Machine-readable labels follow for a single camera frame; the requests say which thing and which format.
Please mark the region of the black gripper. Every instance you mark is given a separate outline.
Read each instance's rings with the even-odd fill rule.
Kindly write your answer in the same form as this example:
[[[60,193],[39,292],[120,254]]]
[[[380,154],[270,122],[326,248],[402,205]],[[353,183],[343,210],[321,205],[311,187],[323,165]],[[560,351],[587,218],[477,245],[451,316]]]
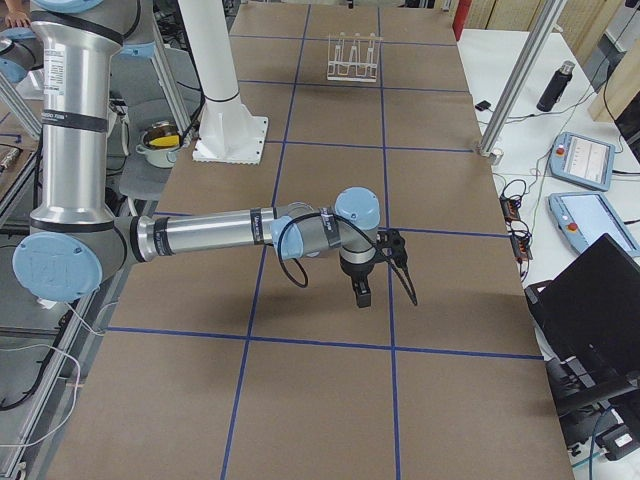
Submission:
[[[356,305],[358,307],[371,306],[371,289],[369,287],[368,276],[373,271],[374,265],[375,261],[373,257],[364,262],[355,262],[340,255],[341,269],[351,280]]]

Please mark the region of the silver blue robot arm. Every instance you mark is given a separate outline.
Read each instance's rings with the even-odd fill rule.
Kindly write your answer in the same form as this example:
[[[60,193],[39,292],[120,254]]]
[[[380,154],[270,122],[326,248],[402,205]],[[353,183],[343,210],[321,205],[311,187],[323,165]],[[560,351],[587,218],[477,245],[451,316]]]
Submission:
[[[18,282],[35,296],[71,302],[121,268],[183,252],[270,245],[282,260],[337,249],[359,307],[384,258],[380,206],[351,187],[334,205],[297,203],[183,218],[117,217],[105,202],[111,62],[155,42],[148,1],[37,1],[32,27],[44,47],[42,199],[16,248]]]

